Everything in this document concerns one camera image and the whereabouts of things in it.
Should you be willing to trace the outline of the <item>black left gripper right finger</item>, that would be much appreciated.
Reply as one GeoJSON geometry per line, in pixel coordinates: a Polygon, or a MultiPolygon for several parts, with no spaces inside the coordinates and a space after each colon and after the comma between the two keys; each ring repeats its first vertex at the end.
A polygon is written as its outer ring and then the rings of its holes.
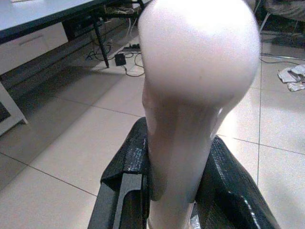
{"type": "Polygon", "coordinates": [[[200,141],[206,163],[195,202],[203,229],[279,229],[255,181],[215,136],[200,141]]]}

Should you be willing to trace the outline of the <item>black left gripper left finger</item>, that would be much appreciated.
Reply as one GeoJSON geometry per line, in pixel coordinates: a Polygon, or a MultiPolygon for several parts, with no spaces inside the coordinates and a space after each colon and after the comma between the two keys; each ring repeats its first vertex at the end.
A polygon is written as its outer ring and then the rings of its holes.
{"type": "Polygon", "coordinates": [[[145,229],[150,208],[145,117],[132,126],[101,177],[90,229],[145,229]]]}

